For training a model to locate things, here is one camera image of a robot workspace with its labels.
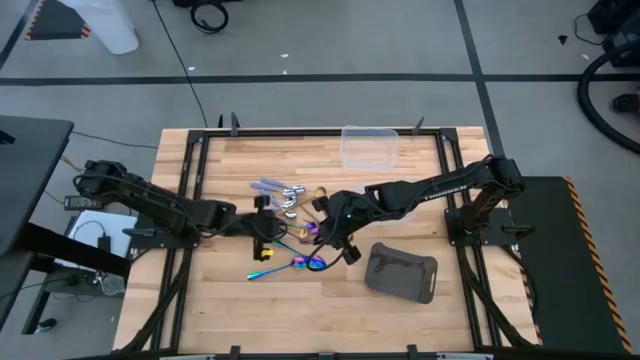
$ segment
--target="wooden tabletop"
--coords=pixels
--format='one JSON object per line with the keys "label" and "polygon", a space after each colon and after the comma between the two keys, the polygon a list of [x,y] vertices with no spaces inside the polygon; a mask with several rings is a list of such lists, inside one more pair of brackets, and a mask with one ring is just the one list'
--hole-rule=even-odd
{"label": "wooden tabletop", "polygon": [[[187,132],[163,132],[154,184],[177,191]],[[458,128],[458,135],[465,164],[487,155],[481,127]],[[192,172],[198,153],[196,149]],[[450,153],[448,159],[453,168]],[[390,173],[343,169],[339,137],[214,138],[209,144],[202,197],[233,202],[238,213],[252,212],[252,197],[258,193],[249,183],[260,177],[301,184],[309,190],[324,186],[331,194],[362,192],[369,184],[417,181],[440,173],[435,140],[429,136],[400,137],[398,163]],[[195,175],[190,179],[188,195],[193,193]],[[407,344],[417,344],[419,351],[472,350],[458,262],[447,241],[445,207],[445,199],[429,201],[402,220],[359,230],[354,244],[362,259],[351,266],[342,261],[321,273],[286,269],[247,281],[250,272],[283,266],[293,254],[274,248],[272,259],[261,263],[252,260],[249,238],[203,239],[193,256],[180,353],[228,353],[232,345],[240,345],[244,353],[403,352]],[[310,204],[305,209],[323,218]],[[298,217],[311,218],[303,211],[298,211]],[[286,236],[284,242],[303,253],[312,250],[292,236]],[[391,297],[365,286],[367,259],[376,242],[436,258],[438,275],[430,304]],[[536,343],[518,265],[500,249],[485,247],[484,253],[495,302],[518,331]],[[114,348],[128,343],[155,307],[165,254],[166,250],[149,251],[133,265]],[[336,254],[333,249],[320,252],[327,261]],[[473,264],[470,252],[469,260]],[[483,340],[488,344],[484,310],[481,305],[478,309]],[[163,345],[168,345],[172,315],[170,308]]]}

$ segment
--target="black floor stripe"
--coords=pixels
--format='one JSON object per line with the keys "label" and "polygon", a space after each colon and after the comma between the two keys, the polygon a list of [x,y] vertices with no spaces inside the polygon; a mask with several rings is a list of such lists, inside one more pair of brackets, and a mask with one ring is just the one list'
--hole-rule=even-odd
{"label": "black floor stripe", "polygon": [[[318,75],[227,75],[191,76],[193,84],[256,84],[300,82],[434,81],[471,82],[471,74],[318,74]],[[105,78],[0,78],[5,86],[59,85],[167,85],[188,84],[184,76],[105,77]]]}
{"label": "black floor stripe", "polygon": [[[487,82],[578,82],[579,74],[490,74]],[[257,84],[310,82],[477,82],[472,74],[317,74],[192,76],[194,84]],[[640,81],[640,74],[598,74],[593,81]],[[188,84],[184,76],[132,76],[99,78],[0,78],[0,86],[171,85]]]}
{"label": "black floor stripe", "polygon": [[31,17],[31,13],[33,12],[33,9],[36,7],[37,4],[38,4],[38,0],[29,1],[29,5],[27,5],[27,8],[24,10],[24,13],[22,13],[22,16],[20,17],[20,21],[18,21],[18,24],[13,29],[11,36],[9,36],[9,40],[7,40],[7,43],[4,45],[4,48],[2,48],[2,52],[0,52],[0,70],[2,70],[2,67],[7,62],[7,59],[9,58],[9,54],[11,54],[11,50],[13,50],[13,47],[18,42],[18,39],[20,38],[20,34],[22,34],[22,30],[24,30],[25,26],[27,26],[27,23],[29,22],[29,18]]}
{"label": "black floor stripe", "polygon": [[462,0],[454,0],[456,6],[456,12],[458,13],[458,21],[460,21],[460,28],[462,29],[462,37],[464,38],[464,45],[467,48],[467,54],[469,55],[469,62],[471,63],[471,72],[476,83],[478,90],[478,97],[480,98],[480,106],[482,106],[482,113],[484,114],[484,120],[487,124],[487,133],[489,140],[491,141],[491,148],[496,155],[504,155],[504,148],[502,146],[502,140],[500,139],[500,133],[498,132],[498,123],[493,113],[493,107],[491,107],[491,99],[489,98],[489,91],[487,90],[487,84],[482,76],[482,68],[480,67],[480,59],[478,58],[478,51],[476,45],[473,42],[473,35],[471,34],[471,26],[469,25],[469,19],[467,18],[467,12],[464,9]]}
{"label": "black floor stripe", "polygon": [[[483,75],[485,82],[578,82],[582,74]],[[592,81],[640,81],[640,74],[596,74]]]}

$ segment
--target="orange and black tape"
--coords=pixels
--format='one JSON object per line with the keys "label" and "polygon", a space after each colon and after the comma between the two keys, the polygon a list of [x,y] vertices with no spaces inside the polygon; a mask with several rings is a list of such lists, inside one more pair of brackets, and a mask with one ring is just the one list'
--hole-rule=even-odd
{"label": "orange and black tape", "polygon": [[[520,261],[522,261],[522,256],[520,252],[513,252]],[[529,302],[529,310],[531,314],[533,314],[533,296],[531,294],[531,288],[529,287],[529,279],[527,279],[527,273],[524,271],[522,267],[520,267],[520,276],[522,276],[522,283],[524,284],[524,292],[527,295],[527,301]],[[536,330],[536,336],[538,337],[538,345],[542,345],[542,336],[540,336],[540,327],[536,324],[536,319],[533,319],[533,325]]]}
{"label": "orange and black tape", "polygon": [[36,24],[36,20],[38,20],[38,16],[40,16],[40,11],[42,11],[42,6],[44,5],[45,0],[39,0],[38,5],[36,5],[36,9],[33,12],[33,17],[31,18],[31,23],[27,28],[27,33],[24,35],[25,40],[31,40],[31,31],[33,30],[33,26]]}
{"label": "orange and black tape", "polygon": [[622,347],[625,349],[625,351],[631,354],[631,341],[629,340],[627,331],[624,329],[624,323],[622,322],[622,318],[620,317],[620,310],[618,310],[618,306],[616,305],[616,302],[613,298],[613,292],[611,291],[611,287],[609,286],[609,280],[607,280],[607,276],[604,273],[604,267],[602,266],[602,261],[600,261],[600,256],[598,256],[596,244],[593,241],[591,230],[589,230],[589,225],[587,224],[584,210],[582,210],[580,198],[578,197],[578,193],[576,192],[576,187],[570,178],[564,177],[563,179],[567,182],[567,186],[569,187],[569,192],[571,193],[571,198],[573,199],[573,205],[576,208],[576,214],[578,215],[578,219],[580,219],[580,225],[582,226],[582,230],[584,232],[584,238],[587,240],[587,247],[591,252],[593,265],[596,269],[596,272],[598,273],[598,276],[600,277],[602,291],[604,292],[604,296],[607,298],[609,309],[611,310],[611,316],[613,317],[613,321],[616,323],[618,334],[622,339]]}
{"label": "orange and black tape", "polygon": [[86,23],[82,26],[82,34],[80,35],[81,39],[86,39],[91,34],[91,28]]}

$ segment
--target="gray silicone mat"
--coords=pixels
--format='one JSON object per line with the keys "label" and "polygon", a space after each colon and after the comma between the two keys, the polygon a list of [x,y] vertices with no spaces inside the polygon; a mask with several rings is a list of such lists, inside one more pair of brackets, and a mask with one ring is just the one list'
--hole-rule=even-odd
{"label": "gray silicone mat", "polygon": [[371,248],[364,283],[371,289],[428,304],[433,300],[438,262],[382,243]]}

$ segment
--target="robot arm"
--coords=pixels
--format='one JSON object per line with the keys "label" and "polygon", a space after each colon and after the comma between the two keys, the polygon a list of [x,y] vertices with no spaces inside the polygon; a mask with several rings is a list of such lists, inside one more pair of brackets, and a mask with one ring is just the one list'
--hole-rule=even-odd
{"label": "robot arm", "polygon": [[489,155],[483,160],[443,175],[417,182],[395,181],[365,188],[364,194],[339,191],[314,200],[326,219],[320,224],[316,244],[344,249],[347,264],[361,257],[351,245],[351,234],[374,221],[398,220],[418,204],[466,189],[482,189],[473,202],[464,204],[453,219],[461,232],[477,235],[488,224],[489,212],[503,199],[524,190],[520,172],[511,159]]}
{"label": "robot arm", "polygon": [[119,202],[153,219],[158,229],[177,238],[194,232],[199,237],[241,236],[254,238],[254,259],[269,259],[270,243],[286,234],[284,222],[275,217],[268,197],[256,197],[256,213],[236,214],[233,204],[216,200],[192,200],[144,181],[120,163],[88,161],[85,172],[74,179],[80,195],[104,203]]}

